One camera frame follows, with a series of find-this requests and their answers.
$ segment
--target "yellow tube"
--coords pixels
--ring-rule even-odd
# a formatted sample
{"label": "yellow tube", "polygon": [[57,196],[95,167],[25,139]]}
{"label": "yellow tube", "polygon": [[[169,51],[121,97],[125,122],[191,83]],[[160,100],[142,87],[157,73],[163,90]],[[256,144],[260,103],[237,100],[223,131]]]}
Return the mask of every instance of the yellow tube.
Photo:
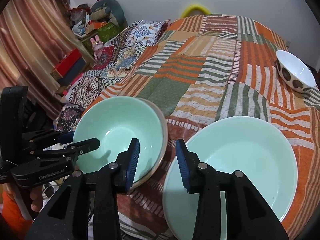
{"label": "yellow tube", "polygon": [[194,10],[199,10],[203,14],[211,14],[211,12],[206,7],[204,7],[204,6],[200,5],[200,4],[191,4],[183,11],[183,13],[182,13],[180,18],[188,17],[189,14]]}

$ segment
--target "stuffed rabbit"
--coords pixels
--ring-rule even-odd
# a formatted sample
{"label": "stuffed rabbit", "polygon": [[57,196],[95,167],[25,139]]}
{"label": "stuffed rabbit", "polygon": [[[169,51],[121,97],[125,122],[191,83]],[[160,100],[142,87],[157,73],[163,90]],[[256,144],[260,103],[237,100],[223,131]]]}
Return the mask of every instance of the stuffed rabbit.
{"label": "stuffed rabbit", "polygon": [[95,39],[91,38],[90,41],[92,43],[92,50],[94,51],[94,58],[96,61],[98,61],[102,54],[103,42],[100,41],[98,35],[95,36]]}

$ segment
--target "striped curtain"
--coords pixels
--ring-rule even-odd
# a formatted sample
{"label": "striped curtain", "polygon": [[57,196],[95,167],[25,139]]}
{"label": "striped curtain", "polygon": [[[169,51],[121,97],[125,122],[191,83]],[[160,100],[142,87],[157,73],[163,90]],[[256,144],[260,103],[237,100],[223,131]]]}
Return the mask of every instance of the striped curtain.
{"label": "striped curtain", "polygon": [[28,85],[28,97],[54,119],[61,109],[54,66],[78,48],[93,58],[75,37],[65,13],[69,0],[10,0],[0,15],[0,89]]}

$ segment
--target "screw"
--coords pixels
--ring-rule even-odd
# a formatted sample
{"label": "screw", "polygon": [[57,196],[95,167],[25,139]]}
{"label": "screw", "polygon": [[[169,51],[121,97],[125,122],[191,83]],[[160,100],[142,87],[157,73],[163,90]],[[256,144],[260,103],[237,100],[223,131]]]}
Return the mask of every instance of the screw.
{"label": "screw", "polygon": [[201,169],[201,170],[204,170],[208,167],[208,165],[206,163],[199,163],[198,164],[198,167]]}
{"label": "screw", "polygon": [[118,167],[118,163],[110,163],[109,164],[110,169],[115,169],[116,167]]}
{"label": "screw", "polygon": [[72,176],[75,177],[75,178],[79,177],[80,175],[81,175],[81,171],[74,171],[72,173]]}
{"label": "screw", "polygon": [[238,178],[242,178],[243,177],[243,172],[242,171],[235,171],[235,176]]}

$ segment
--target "white wall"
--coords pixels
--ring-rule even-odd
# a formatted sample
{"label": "white wall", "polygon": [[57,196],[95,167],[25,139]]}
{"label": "white wall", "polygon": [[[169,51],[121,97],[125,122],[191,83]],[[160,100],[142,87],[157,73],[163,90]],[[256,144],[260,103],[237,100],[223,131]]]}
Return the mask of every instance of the white wall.
{"label": "white wall", "polygon": [[[72,0],[71,6],[96,0]],[[212,13],[247,16],[291,42],[290,52],[320,67],[320,25],[304,0],[117,0],[128,23],[136,20],[175,20],[186,6],[200,3]]]}

